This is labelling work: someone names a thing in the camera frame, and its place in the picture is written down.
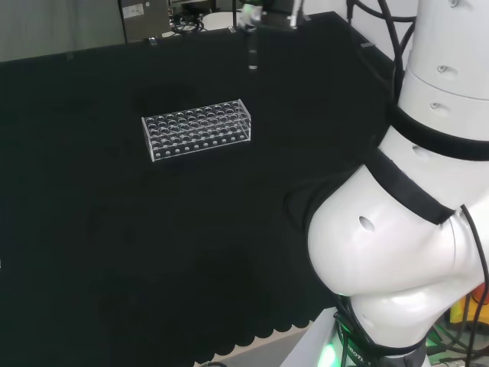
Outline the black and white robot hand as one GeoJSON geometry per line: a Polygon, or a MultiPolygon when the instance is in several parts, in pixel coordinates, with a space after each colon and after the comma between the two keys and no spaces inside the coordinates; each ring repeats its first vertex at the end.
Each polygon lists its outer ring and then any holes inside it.
{"type": "Polygon", "coordinates": [[[304,1],[270,0],[239,1],[241,8],[233,9],[233,25],[246,33],[259,27],[293,30],[309,18],[304,13],[304,1]]]}

